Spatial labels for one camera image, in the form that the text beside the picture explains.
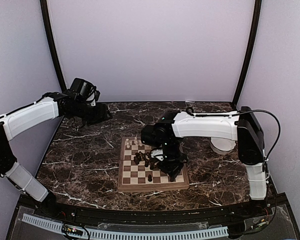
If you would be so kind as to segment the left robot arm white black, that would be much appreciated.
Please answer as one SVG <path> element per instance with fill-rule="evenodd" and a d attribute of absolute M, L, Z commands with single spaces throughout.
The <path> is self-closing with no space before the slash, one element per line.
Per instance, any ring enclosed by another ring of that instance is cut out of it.
<path fill-rule="evenodd" d="M 69 93 L 48 92 L 39 101 L 35 101 L 14 112 L 0 115 L 0 177 L 6 177 L 21 191 L 41 203 L 41 210 L 50 218 L 61 213 L 51 193 L 14 156 L 10 141 L 19 134 L 43 122 L 62 116 L 81 118 L 87 126 L 95 125 L 112 118 L 106 104 L 87 101 Z"/>

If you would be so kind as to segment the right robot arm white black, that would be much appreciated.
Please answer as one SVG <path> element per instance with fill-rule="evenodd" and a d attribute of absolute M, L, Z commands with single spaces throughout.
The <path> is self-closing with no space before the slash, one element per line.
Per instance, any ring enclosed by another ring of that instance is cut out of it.
<path fill-rule="evenodd" d="M 257 110 L 247 106 L 224 113 L 195 113 L 192 107 L 185 111 L 168 111 L 154 126 L 154 140 L 160 148 L 151 157 L 158 159 L 163 172 L 175 178 L 187 161 L 180 150 L 183 138 L 210 138 L 218 152 L 237 148 L 238 159 L 246 168 L 252 200 L 245 205 L 245 213 L 256 217 L 265 208 L 270 152 L 265 150 L 264 132 L 255 113 Z"/>

